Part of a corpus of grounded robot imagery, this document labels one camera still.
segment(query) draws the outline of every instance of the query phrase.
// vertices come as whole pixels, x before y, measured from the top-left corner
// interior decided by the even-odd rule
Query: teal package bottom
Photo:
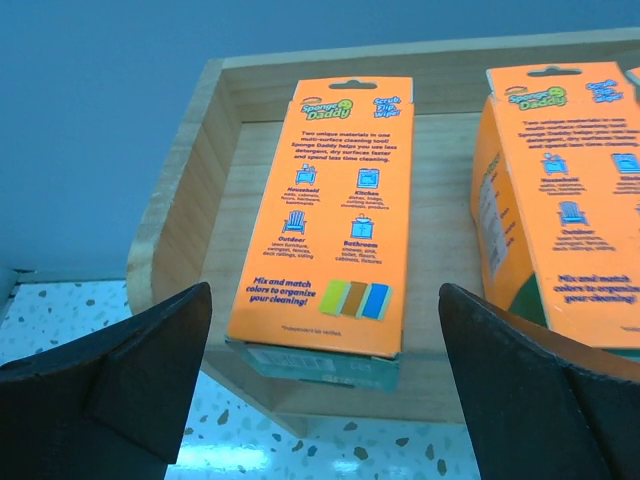
[[[288,378],[351,388],[393,392],[400,360],[349,353],[305,350],[227,340],[242,358],[265,377]]]

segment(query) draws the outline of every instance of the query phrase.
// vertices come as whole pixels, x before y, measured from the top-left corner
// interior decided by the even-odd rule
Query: orange box
[[[487,72],[471,192],[485,295],[587,345],[640,347],[640,109],[615,63]]]
[[[412,91],[404,77],[298,82],[227,332],[263,375],[395,388]]]

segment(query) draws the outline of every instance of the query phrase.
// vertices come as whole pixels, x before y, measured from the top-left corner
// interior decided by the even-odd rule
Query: kitchen icon
[[[545,153],[542,164],[544,165],[544,171],[547,175],[553,175],[554,173],[569,173],[567,162],[560,155]]]
[[[310,167],[308,163],[302,164],[302,168],[296,171],[296,185],[308,183],[313,185],[316,182],[316,167]]]
[[[640,162],[633,153],[614,153],[611,158],[619,173],[640,173]]]
[[[351,238],[370,240],[373,238],[373,221],[361,213],[351,222]]]
[[[378,188],[380,170],[377,168],[361,168],[358,170],[358,188]]]

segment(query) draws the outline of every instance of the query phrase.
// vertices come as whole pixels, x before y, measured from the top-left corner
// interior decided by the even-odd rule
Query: blue wall
[[[124,274],[208,58],[639,26],[637,2],[0,0],[0,266]]]

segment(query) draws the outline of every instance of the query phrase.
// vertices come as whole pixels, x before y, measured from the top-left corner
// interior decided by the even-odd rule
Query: barcode label
[[[478,212],[480,225],[482,226],[484,253],[489,263],[491,281],[493,281],[496,272],[507,257],[507,242],[504,238],[498,202],[496,202],[496,194],[493,190],[490,176],[487,176],[480,189]]]
[[[275,351],[258,350],[250,348],[249,353],[263,365],[275,365],[278,367],[295,367],[307,370],[319,370],[323,372],[335,372],[333,361],[328,358],[312,355],[295,355]]]

